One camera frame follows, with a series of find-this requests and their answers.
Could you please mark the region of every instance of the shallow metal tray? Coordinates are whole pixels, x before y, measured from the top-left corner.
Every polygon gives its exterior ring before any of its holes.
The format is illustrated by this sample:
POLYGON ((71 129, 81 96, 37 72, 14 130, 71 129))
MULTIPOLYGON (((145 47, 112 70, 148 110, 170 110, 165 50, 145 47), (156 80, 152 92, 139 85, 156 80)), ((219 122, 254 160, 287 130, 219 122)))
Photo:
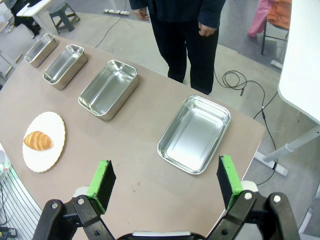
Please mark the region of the shallow metal tray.
POLYGON ((203 97, 187 97, 161 137, 159 155, 190 174, 202 173, 226 132, 229 111, 203 97))
POLYGON ((46 33, 39 39, 39 41, 27 52, 24 59, 34 66, 39 67, 43 61, 52 53, 58 46, 55 36, 46 33))
POLYGON ((45 70, 43 79, 57 89, 64 89, 87 61, 83 47, 70 44, 45 70))
POLYGON ((138 83, 134 67, 111 60, 83 90, 78 102, 93 115, 111 120, 138 83))

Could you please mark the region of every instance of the croissant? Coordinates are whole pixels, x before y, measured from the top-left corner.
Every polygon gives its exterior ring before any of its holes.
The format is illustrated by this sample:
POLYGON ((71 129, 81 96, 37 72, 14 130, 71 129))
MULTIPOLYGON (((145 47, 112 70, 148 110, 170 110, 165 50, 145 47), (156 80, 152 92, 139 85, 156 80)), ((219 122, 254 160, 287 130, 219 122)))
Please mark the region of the croissant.
POLYGON ((43 151, 52 148, 51 138, 41 131, 34 131, 25 137, 24 144, 36 151, 43 151))

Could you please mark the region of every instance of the plastic stool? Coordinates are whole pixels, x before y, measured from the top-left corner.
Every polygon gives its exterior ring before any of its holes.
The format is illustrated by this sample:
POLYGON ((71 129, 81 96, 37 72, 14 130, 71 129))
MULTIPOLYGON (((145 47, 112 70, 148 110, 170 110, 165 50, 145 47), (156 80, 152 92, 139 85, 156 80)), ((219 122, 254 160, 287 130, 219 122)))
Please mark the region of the plastic stool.
POLYGON ((68 29, 69 32, 73 31, 75 27, 73 26, 73 23, 80 20, 80 17, 75 13, 75 11, 70 7, 70 5, 66 2, 60 3, 59 5, 55 6, 50 12, 49 15, 51 17, 51 20, 53 22, 53 25, 60 34, 60 31, 63 29, 68 29), (72 13, 66 14, 66 10, 70 9, 72 13), (60 20, 55 24, 54 18, 60 17, 60 20))

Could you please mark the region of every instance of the orange jacket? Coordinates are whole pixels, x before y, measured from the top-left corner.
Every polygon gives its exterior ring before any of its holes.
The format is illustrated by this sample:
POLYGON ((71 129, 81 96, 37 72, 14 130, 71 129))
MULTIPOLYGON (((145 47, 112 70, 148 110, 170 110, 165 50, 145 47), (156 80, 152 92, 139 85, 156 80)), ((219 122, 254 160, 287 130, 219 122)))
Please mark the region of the orange jacket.
POLYGON ((275 0, 267 16, 270 24, 289 30, 291 7, 292 0, 275 0))

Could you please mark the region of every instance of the brown tabletop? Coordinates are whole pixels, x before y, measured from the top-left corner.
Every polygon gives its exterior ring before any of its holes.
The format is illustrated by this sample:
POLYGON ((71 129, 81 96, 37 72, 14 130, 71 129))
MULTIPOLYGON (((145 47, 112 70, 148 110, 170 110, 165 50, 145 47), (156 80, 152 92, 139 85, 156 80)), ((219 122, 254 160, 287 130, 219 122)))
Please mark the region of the brown tabletop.
MULTIPOLYGON (((102 217, 116 237, 137 231, 189 230, 207 235, 224 210, 216 176, 219 155, 230 155, 243 177, 264 134, 264 127, 225 106, 230 125, 207 169, 188 174, 163 160, 157 143, 176 111, 190 95, 210 97, 125 59, 80 44, 87 64, 63 90, 43 80, 43 72, 74 43, 57 37, 59 46, 38 68, 22 61, 0 91, 0 142, 13 167, 41 208, 50 199, 68 202, 75 190, 89 185, 100 160, 112 160, 116 182, 102 217), (139 86, 111 121, 102 121, 78 104, 87 84, 109 60, 138 71, 139 86), (27 168, 24 134, 33 119, 55 112, 65 122, 66 141, 59 161, 48 171, 27 168)), ((84 234, 76 239, 85 239, 84 234)))

